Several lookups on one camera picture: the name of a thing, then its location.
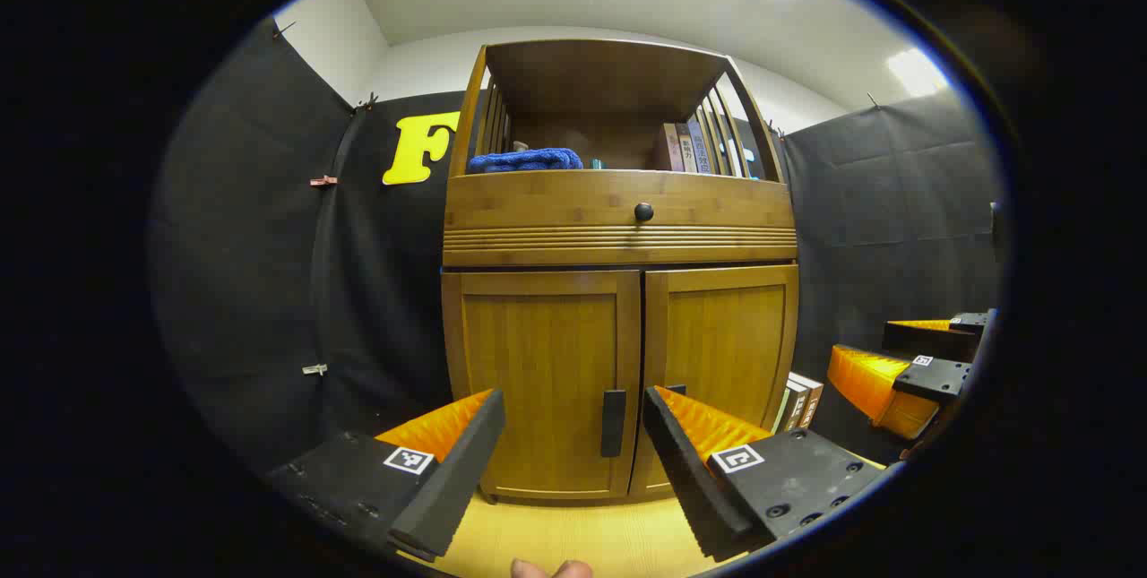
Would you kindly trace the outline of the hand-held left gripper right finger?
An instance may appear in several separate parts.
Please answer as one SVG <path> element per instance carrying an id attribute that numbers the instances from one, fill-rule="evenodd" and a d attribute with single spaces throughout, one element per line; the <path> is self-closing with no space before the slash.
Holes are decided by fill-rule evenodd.
<path id="1" fill-rule="evenodd" d="M 884 475 L 807 428 L 772 433 L 668 386 L 643 390 L 642 422 L 700 549 L 716 561 L 814 528 Z"/>

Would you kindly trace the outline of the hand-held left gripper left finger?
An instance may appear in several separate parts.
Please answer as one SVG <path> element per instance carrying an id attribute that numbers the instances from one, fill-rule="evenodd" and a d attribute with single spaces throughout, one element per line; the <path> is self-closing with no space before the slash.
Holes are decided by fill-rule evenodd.
<path id="1" fill-rule="evenodd" d="M 267 472 L 271 487 L 370 552 L 448 550 L 504 432 L 487 389 L 370 436 L 344 431 Z"/>

